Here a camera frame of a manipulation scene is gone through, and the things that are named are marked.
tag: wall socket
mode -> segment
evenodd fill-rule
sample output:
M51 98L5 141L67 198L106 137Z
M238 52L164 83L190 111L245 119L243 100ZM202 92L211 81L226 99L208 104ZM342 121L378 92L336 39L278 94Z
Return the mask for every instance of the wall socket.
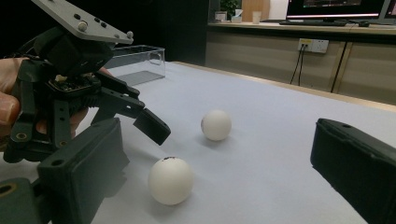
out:
M328 46L329 40L300 38L297 50L304 49L307 52L326 53Z

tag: white tabletop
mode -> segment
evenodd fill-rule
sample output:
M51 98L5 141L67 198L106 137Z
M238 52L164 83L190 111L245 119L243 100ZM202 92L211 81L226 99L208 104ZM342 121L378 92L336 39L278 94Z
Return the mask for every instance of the white tabletop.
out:
M95 224L365 223L312 168L316 121L335 119L396 147L393 111L178 63L166 64L165 78L135 88L172 133L158 146L133 120L119 116L124 151L131 160L125 168L128 181L116 196L104 200ZM229 137L221 142L207 140L201 132L203 115L215 108L233 120ZM90 109L80 132L95 110ZM186 161L195 175L191 196L174 206L157 203L148 189L149 169L168 156ZM35 166L0 161L0 180L34 180Z

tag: wooden cabinet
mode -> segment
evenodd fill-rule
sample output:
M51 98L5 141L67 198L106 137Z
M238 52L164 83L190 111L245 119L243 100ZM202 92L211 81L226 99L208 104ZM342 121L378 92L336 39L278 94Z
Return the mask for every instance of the wooden cabinet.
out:
M208 28L207 67L283 83L294 75L292 85L396 105L396 26L223 26ZM326 53L303 56L300 38L330 41Z

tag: dark background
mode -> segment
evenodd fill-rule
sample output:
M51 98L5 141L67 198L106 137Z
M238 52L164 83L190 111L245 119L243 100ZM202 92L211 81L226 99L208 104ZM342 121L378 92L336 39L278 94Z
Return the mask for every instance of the dark background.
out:
M69 0L117 29L133 45L165 48L165 60L205 65L209 0ZM0 57L57 25L30 0L0 1Z

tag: cable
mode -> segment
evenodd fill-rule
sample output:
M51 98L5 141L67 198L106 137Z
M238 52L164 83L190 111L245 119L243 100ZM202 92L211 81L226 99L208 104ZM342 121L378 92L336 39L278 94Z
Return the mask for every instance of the cable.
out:
M299 75L298 75L298 86L300 86L301 71L303 70L303 59L304 59L304 52L305 52L305 49L306 49L306 45L304 46L304 48L303 48L303 53L302 53L302 55L301 55L300 73L299 73Z
M294 80L294 76L296 75L298 63L300 62L300 56L301 56L303 50L305 50L305 48L306 48L306 45L305 45L305 44L302 44L301 47L300 47L300 51L299 51L298 59L297 59L297 64L296 64L296 67L294 68L294 72L293 72L293 76L291 77L290 84L291 84L291 83L293 82L293 80Z

